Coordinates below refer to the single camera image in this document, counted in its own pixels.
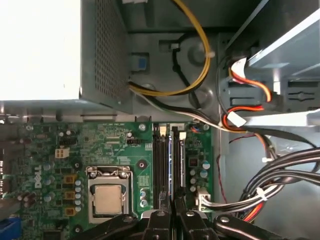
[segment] chip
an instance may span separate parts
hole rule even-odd
[[[62,240],[61,231],[44,231],[43,240]]]

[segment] white wire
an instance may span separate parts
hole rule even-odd
[[[277,187],[277,185],[272,185],[272,186],[268,187],[268,188],[264,191],[264,195],[267,195],[268,193],[272,192],[276,187]],[[202,199],[201,199],[201,202],[202,202],[204,205],[209,206],[209,207],[232,207],[234,204],[246,204],[246,203],[248,203],[248,202],[255,201],[255,200],[258,200],[258,199],[261,199],[261,196],[260,196],[260,195],[256,195],[256,196],[254,196],[254,197],[252,197],[252,198],[249,198],[249,199],[247,199],[247,200],[238,201],[238,202],[234,202],[234,203],[227,203],[227,204],[210,202],[210,201],[208,201],[208,200],[205,199],[205,198],[202,198]]]
[[[151,106],[155,107],[156,109],[162,111],[162,112],[171,112],[171,113],[176,113],[176,114],[180,114],[180,115],[185,115],[185,116],[188,116],[188,117],[191,117],[193,119],[198,119],[199,121],[205,123],[205,124],[208,124],[209,126],[212,126],[216,129],[219,129],[221,131],[225,131],[225,132],[232,132],[228,129],[225,129],[221,126],[218,126],[212,122],[209,122],[207,121],[206,119],[202,118],[201,116],[198,116],[196,114],[193,114],[193,113],[189,113],[189,112],[184,112],[184,111],[172,111],[172,110],[167,110],[167,109],[163,109],[161,107],[159,107],[158,105],[156,105],[155,103],[153,103],[152,101],[150,101],[149,99],[147,99],[145,96],[143,96],[142,94],[138,93],[138,92],[135,92],[133,89],[130,89],[133,93],[135,93],[137,96],[143,98],[145,101],[147,101]]]

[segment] perforated metal grille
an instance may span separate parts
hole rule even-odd
[[[120,100],[128,88],[127,33],[112,0],[96,0],[95,89]]]

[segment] blue port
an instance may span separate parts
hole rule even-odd
[[[21,236],[21,218],[10,217],[0,221],[0,239],[12,240]]]

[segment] ram slot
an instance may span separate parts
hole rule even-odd
[[[168,191],[169,137],[156,125],[153,128],[153,208],[159,209],[159,194]]]

